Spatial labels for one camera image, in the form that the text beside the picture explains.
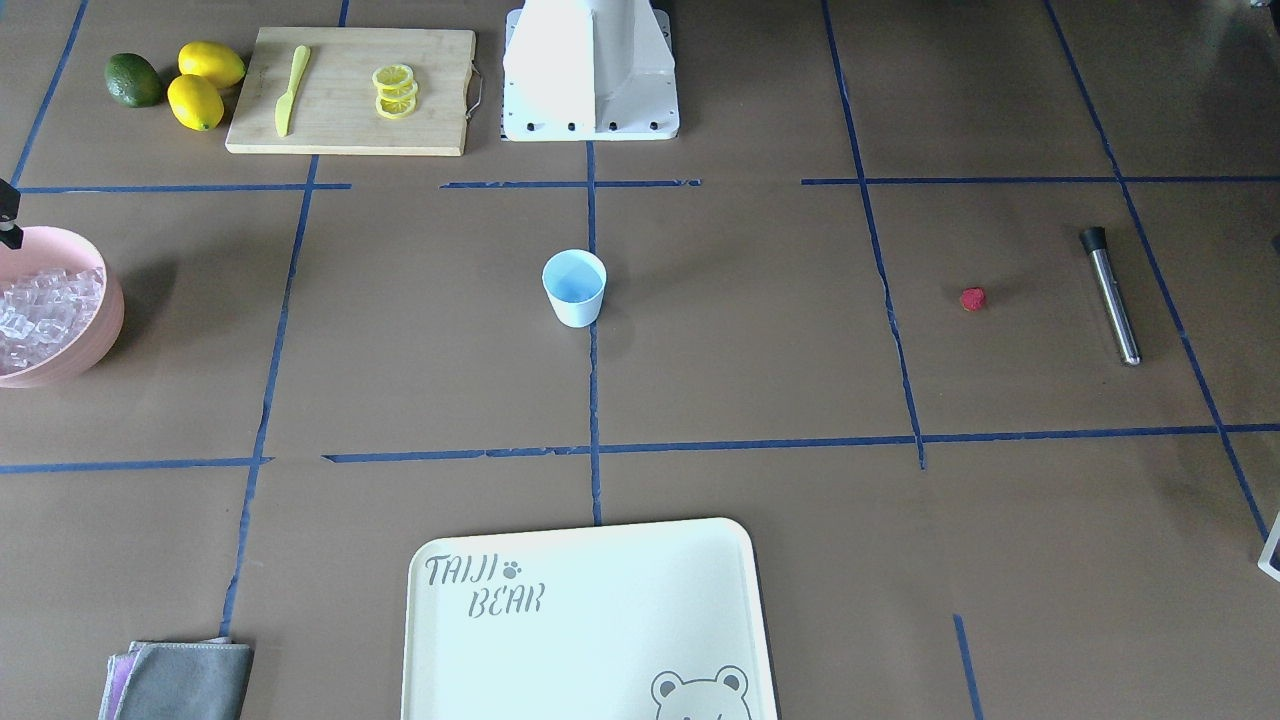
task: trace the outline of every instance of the lime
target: lime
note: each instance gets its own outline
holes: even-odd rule
[[[106,77],[106,92],[125,108],[150,108],[164,99],[160,76],[141,55],[111,55],[102,74]]]

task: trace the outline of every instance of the lemon slice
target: lemon slice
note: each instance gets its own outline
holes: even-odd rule
[[[379,115],[388,120],[398,120],[417,108],[417,97],[410,97],[408,100],[385,100],[379,97],[374,108]]]
[[[417,82],[394,90],[379,90],[378,96],[383,100],[411,100],[417,96]]]
[[[408,65],[384,65],[374,70],[374,86],[381,91],[399,90],[413,82],[413,68]]]

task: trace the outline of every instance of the wooden cutting board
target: wooden cutting board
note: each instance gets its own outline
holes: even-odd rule
[[[275,100],[289,83],[298,45],[311,47],[293,104],[289,135],[275,132]],[[470,29],[264,27],[250,59],[236,115],[232,152],[296,155],[462,155],[467,85],[476,36]],[[389,120],[374,110],[374,70],[413,68],[417,109]]]

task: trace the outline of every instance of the cloth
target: cloth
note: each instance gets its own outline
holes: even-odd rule
[[[230,638],[133,642],[106,661],[99,720],[237,720],[253,651]]]

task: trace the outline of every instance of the metal muddler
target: metal muddler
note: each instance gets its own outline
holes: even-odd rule
[[[1080,232],[1080,243],[1093,261],[1093,274],[1098,278],[1102,301],[1106,302],[1107,315],[1111,318],[1111,329],[1115,331],[1116,342],[1120,345],[1120,359],[1125,365],[1137,365],[1142,363],[1142,356],[1138,355],[1138,342],[1133,338],[1129,315],[1124,311],[1120,286],[1111,273],[1111,260],[1107,259],[1107,232],[1102,228],[1087,228]]]

